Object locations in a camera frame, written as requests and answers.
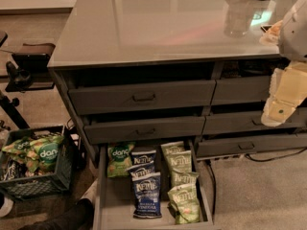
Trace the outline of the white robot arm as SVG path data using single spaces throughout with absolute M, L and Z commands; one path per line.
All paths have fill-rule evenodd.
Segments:
M 290 63 L 275 69 L 261 122 L 267 127 L 284 124 L 307 98 L 307 0 L 297 0 L 283 19 L 273 24 L 259 39 L 276 45 Z

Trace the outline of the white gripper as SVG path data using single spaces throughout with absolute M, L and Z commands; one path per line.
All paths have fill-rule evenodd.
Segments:
M 291 61 L 272 75 L 270 96 L 265 103 L 261 122 L 266 127 L 284 124 L 307 97 L 307 63 Z

